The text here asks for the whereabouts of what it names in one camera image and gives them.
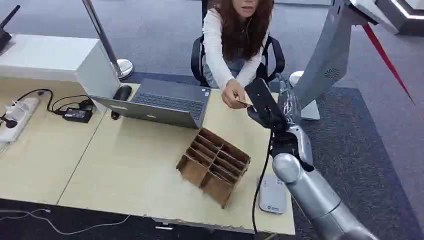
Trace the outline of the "person's hand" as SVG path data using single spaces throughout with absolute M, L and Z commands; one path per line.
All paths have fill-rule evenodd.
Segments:
M 221 98 L 231 109 L 244 109 L 251 106 L 246 100 L 245 89 L 235 79 L 227 82 L 222 91 Z

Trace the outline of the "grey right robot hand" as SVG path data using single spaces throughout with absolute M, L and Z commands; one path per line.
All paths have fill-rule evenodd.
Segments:
M 301 122 L 301 107 L 298 105 L 293 86 L 281 74 L 276 74 L 279 82 L 278 98 L 273 98 L 269 85 L 261 77 L 256 77 L 245 87 L 251 106 L 248 116 L 273 132 L 286 132 L 290 126 Z

